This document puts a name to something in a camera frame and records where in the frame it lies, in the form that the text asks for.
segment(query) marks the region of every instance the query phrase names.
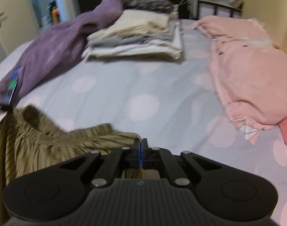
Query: doorway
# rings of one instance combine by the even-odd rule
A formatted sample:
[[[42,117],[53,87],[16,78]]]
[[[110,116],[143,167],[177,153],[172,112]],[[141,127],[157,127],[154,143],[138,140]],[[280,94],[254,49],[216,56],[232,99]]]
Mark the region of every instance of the doorway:
[[[40,26],[40,32],[60,22],[56,0],[30,0],[30,3]]]

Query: purple garment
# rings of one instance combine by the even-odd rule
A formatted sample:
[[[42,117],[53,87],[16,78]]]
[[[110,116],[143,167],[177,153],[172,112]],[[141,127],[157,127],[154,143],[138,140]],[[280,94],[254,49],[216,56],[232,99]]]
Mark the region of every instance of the purple garment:
[[[87,36],[113,24],[122,15],[123,4],[127,1],[103,0],[93,11],[83,13],[72,21],[54,25],[40,34],[24,51],[15,67],[0,81],[0,102],[18,67],[21,69],[11,102],[13,106],[39,83],[76,66],[81,61]]]

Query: polka dot bed sheet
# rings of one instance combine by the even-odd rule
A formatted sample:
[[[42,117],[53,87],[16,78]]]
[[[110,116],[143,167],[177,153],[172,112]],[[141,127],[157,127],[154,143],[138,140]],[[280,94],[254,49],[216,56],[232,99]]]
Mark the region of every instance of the polka dot bed sheet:
[[[112,123],[138,133],[149,146],[199,155],[262,176],[279,194],[272,218],[287,226],[287,147],[279,128],[262,131],[256,144],[226,118],[208,73],[211,40],[182,20],[181,64],[163,60],[89,59],[37,87],[18,107],[43,110],[63,130]],[[30,43],[0,64],[0,80]]]

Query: stack of folded clothes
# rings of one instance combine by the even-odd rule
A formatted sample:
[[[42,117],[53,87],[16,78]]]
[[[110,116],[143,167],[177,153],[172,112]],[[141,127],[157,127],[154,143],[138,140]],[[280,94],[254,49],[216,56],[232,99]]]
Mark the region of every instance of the stack of folded clothes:
[[[83,58],[164,54],[178,59],[182,52],[178,7],[168,0],[132,0],[109,28],[88,36]]]

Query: striped fabric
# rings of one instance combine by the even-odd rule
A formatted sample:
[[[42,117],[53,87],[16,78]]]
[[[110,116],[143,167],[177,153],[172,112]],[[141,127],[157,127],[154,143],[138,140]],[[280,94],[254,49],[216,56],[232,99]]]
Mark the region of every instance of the striped fabric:
[[[33,106],[15,109],[0,122],[0,225],[9,218],[2,202],[3,188],[14,178],[98,149],[132,146],[135,133],[113,132],[110,124],[66,133]],[[128,177],[138,171],[128,171]]]

